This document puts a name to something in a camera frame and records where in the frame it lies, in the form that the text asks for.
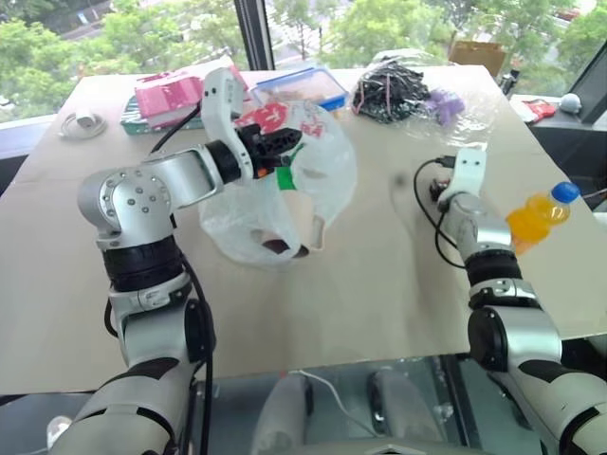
plastic bag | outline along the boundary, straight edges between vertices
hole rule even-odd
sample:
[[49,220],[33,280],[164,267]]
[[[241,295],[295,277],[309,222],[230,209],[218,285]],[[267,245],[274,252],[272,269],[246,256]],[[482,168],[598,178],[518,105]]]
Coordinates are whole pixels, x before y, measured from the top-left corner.
[[236,120],[262,133],[302,131],[290,168],[229,185],[199,205],[200,226],[236,262],[283,264],[322,249],[322,236],[357,183],[354,148],[331,114],[309,101],[268,104]]
[[425,50],[416,49],[414,47],[403,47],[401,49],[382,50],[381,52],[378,52],[367,67],[373,68],[378,64],[390,60],[397,60],[400,64],[408,68],[413,68],[415,66],[443,66],[454,64],[447,59],[441,59]]
[[499,97],[462,78],[411,69],[409,60],[395,57],[365,73],[352,98],[353,112],[403,128],[412,137],[456,147],[486,146]]

green foliage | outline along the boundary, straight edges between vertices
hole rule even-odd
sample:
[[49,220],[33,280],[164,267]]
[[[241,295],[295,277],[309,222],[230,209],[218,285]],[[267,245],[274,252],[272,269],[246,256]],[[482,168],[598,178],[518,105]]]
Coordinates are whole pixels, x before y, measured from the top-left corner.
[[522,77],[514,87],[514,93],[537,96],[560,96],[570,84],[567,72],[553,64],[527,64]]
[[13,118],[56,112],[73,89],[75,45],[41,24],[0,25],[0,94],[16,105]]
[[10,19],[23,19],[30,22],[40,19],[45,13],[63,4],[58,0],[0,0],[0,13],[6,14]]
[[414,47],[446,57],[451,26],[444,11],[420,0],[357,0],[331,24],[322,59],[332,67],[361,66],[379,51]]
[[[103,33],[78,42],[33,22],[50,12],[86,8],[89,0],[0,0],[0,121],[56,112],[87,75],[154,73],[204,62],[227,53],[247,67],[233,0],[183,0],[141,8],[115,0]],[[90,0],[91,4],[100,0]],[[563,93],[607,37],[607,0],[575,19],[563,32],[553,13],[573,0],[357,0],[331,21],[318,58],[333,67],[367,65],[386,49],[413,47],[444,59],[457,31],[480,31],[508,52],[505,68],[523,71],[519,93]],[[294,28],[290,46],[306,58],[304,31],[332,17],[337,0],[275,0],[274,20]],[[558,44],[559,65],[545,59]]]
[[142,9],[116,0],[103,34],[63,40],[41,24],[0,23],[0,95],[16,106],[0,119],[56,112],[78,79],[98,74],[154,73],[229,54],[247,57],[231,0],[190,0]]
[[297,50],[304,60],[307,58],[305,31],[319,28],[321,16],[330,16],[338,6],[337,0],[316,0],[313,6],[310,6],[310,3],[310,0],[274,1],[274,21],[297,30],[297,36],[291,39],[289,45]]
[[191,63],[219,51],[228,54],[239,68],[248,67],[233,0],[189,0],[178,5],[178,14],[188,22],[188,39],[195,44],[188,49],[193,52]]
[[607,1],[585,16],[573,20],[559,44],[559,61],[574,75],[590,62],[600,46],[607,40]]

plastic food container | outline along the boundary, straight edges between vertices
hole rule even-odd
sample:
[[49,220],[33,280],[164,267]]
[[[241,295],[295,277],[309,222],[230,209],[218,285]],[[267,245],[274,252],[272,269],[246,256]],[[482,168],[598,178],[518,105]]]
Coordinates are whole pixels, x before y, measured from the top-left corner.
[[251,93],[260,105],[276,101],[311,100],[327,111],[342,108],[348,94],[324,68],[307,68],[259,82]]

green tag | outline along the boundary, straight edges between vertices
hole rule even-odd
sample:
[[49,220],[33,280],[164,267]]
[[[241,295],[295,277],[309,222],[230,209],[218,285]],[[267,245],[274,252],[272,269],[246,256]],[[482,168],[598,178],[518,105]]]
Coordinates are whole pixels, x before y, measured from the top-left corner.
[[[293,161],[295,161],[295,156],[297,153],[305,147],[305,144],[300,143],[296,148],[293,155],[291,155],[291,165]],[[293,173],[291,172],[291,166],[276,168],[276,181],[278,182],[278,188],[283,190],[297,190],[295,188],[295,183],[293,183]]]

white plastic bag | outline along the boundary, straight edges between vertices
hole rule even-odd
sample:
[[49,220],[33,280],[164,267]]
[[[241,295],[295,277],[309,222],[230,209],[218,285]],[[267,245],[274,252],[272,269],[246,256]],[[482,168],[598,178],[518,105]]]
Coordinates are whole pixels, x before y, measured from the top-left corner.
[[245,186],[228,185],[200,204],[201,227],[240,263],[282,264],[322,249],[324,230],[357,183],[350,140],[331,114],[309,101],[271,103],[235,123],[258,123],[264,134],[286,127],[302,131],[300,143],[288,153],[292,179],[288,171],[277,171]]

